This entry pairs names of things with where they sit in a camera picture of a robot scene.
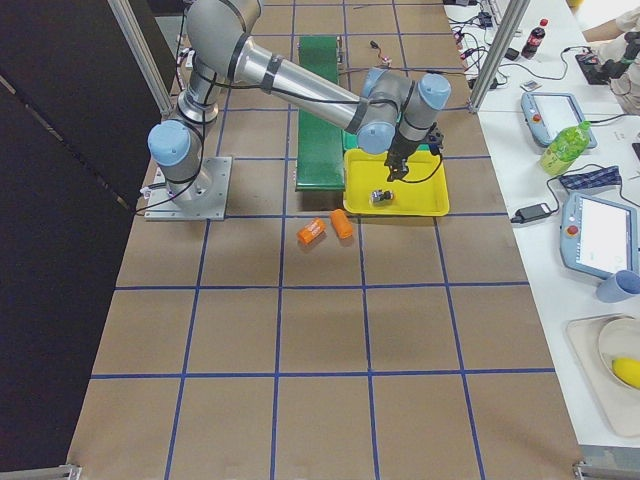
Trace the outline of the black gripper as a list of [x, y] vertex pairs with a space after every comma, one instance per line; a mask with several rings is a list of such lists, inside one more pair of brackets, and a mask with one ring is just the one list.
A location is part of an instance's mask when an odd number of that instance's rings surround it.
[[407, 159], [418, 148], [418, 142], [406, 138], [397, 131], [387, 152], [384, 165], [389, 168], [388, 182], [393, 182], [398, 177], [404, 179], [408, 174]]

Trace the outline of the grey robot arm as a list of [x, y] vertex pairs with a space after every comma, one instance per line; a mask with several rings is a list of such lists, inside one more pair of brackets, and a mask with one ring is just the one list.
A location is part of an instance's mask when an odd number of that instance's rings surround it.
[[435, 73], [413, 81], [372, 68], [356, 95], [259, 46], [251, 32], [262, 8], [260, 1], [195, 1], [186, 13], [193, 71], [172, 114], [147, 140], [164, 176], [167, 203], [201, 219], [214, 218], [213, 208], [225, 201], [204, 160], [222, 89], [257, 89], [294, 104], [355, 135], [367, 153], [385, 155], [389, 181], [405, 180], [409, 157], [425, 143], [449, 100], [449, 81]]

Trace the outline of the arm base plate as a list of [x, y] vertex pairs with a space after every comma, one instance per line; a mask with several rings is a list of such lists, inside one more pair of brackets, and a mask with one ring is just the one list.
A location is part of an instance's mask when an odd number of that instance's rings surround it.
[[164, 174], [157, 167], [154, 182], [160, 187], [150, 191], [144, 218], [149, 221], [223, 221], [232, 163], [230, 156], [205, 157], [195, 182], [176, 200], [170, 198], [180, 188], [166, 185]]

